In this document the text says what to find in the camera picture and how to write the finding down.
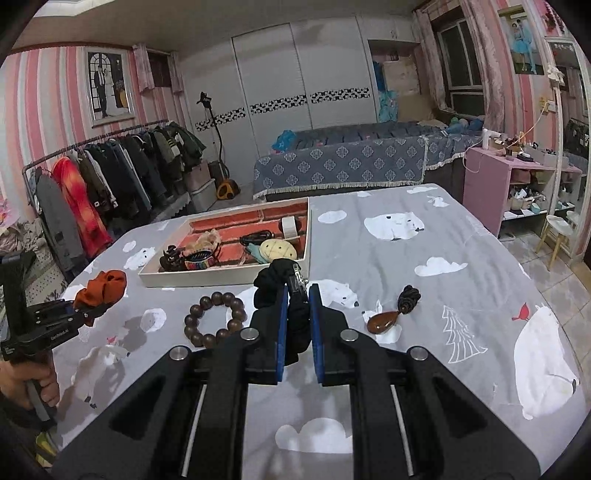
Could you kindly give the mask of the person's left hand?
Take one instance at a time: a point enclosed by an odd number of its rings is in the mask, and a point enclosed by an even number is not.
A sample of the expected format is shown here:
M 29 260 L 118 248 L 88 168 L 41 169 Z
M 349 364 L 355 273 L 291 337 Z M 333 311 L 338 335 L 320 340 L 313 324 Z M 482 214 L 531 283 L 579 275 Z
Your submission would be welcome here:
M 60 388 L 51 355 L 38 361 L 11 363 L 1 361 L 1 394 L 12 403 L 27 410 L 32 403 L 27 392 L 27 383 L 36 381 L 40 387 L 40 398 L 49 407 L 56 406 L 60 401 Z

